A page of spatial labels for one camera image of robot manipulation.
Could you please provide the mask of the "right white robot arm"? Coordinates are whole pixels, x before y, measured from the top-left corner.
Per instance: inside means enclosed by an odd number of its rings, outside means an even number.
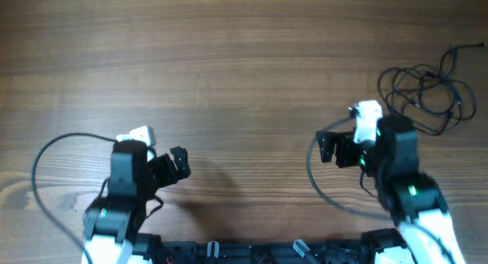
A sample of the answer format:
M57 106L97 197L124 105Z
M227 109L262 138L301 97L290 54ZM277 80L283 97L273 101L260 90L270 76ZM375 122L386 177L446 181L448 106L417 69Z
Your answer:
M357 127L316 132L323 163L359 166L374 179L377 200L388 211L397 233L416 263L463 263L448 204L438 183L419 169L418 137L413 122L389 115L376 120L367 138L354 140Z

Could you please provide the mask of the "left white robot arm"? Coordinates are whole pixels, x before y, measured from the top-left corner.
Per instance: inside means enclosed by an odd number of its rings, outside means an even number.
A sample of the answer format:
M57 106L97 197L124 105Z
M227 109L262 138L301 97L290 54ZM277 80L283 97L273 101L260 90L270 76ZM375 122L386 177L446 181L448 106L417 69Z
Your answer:
M84 213L84 263L174 262L160 235L140 228L164 205L157 191L190 176L188 152L177 146L149 159L153 152L137 140L114 144L110 177L102 185L107 194L98 195Z

